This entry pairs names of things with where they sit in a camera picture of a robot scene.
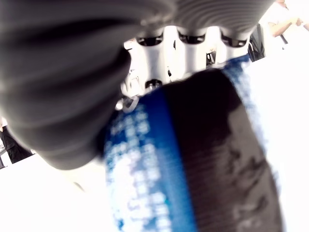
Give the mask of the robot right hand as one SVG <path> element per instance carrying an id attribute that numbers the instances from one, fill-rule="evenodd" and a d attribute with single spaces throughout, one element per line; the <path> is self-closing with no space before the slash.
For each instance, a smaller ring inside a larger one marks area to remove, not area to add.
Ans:
<path id="1" fill-rule="evenodd" d="M 98 153 L 130 67 L 124 42 L 166 26 L 240 40 L 270 0 L 3 0 L 0 113 L 23 146 L 72 170 Z"/>

